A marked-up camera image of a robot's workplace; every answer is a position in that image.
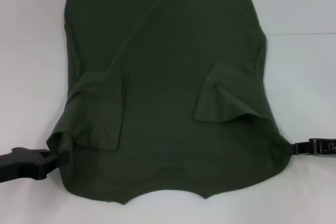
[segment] white background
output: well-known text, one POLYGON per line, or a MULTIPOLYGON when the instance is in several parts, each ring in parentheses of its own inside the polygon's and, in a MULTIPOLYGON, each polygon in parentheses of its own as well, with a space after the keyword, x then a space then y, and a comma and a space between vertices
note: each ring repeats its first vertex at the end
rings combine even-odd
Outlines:
MULTIPOLYGON (((268 37, 265 85, 292 143, 336 138, 336 0, 253 0, 268 37)), ((0 155, 44 148, 66 100, 65 0, 0 0, 0 155)), ((125 206, 68 193, 58 170, 0 184, 0 223, 334 223, 336 159, 295 156, 258 185, 207 200, 158 191, 125 206)))

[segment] black clamp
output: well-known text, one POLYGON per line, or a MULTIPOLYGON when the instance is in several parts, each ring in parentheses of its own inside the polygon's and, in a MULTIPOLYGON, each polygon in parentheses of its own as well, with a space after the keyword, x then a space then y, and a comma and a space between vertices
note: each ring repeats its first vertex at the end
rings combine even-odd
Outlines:
POLYGON ((309 142, 296 143, 291 146, 293 155, 336 157, 336 139, 310 138, 309 142))
POLYGON ((45 179, 59 165, 58 155, 48 150, 18 147, 0 155, 0 183, 17 178, 45 179))

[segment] white table surface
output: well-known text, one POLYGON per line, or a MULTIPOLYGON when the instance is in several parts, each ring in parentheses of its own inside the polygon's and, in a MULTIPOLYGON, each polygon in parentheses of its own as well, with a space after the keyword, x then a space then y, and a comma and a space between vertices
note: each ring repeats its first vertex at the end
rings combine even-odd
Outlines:
MULTIPOLYGON (((290 142, 336 137, 336 0, 253 0, 268 35, 265 86, 290 142)), ((65 0, 0 0, 0 155, 44 148, 66 100, 65 0)), ((334 223, 336 159, 295 156, 258 185, 207 200, 157 191, 125 206, 68 193, 58 171, 0 184, 1 224, 334 223)))

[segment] dark green t-shirt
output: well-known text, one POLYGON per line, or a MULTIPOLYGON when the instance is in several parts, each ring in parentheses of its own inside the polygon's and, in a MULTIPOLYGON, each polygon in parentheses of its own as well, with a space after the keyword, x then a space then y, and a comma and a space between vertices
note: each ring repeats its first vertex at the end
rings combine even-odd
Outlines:
POLYGON ((207 198, 281 172, 251 0, 67 0, 68 99, 48 140, 73 194, 207 198))

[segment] green shirt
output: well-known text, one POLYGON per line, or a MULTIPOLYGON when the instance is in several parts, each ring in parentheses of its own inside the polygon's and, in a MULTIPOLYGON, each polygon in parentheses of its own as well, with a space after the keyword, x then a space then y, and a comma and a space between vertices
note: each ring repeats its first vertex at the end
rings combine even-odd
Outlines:
POLYGON ((67 0, 68 99, 48 140, 71 193, 207 198, 281 172, 251 0, 67 0))

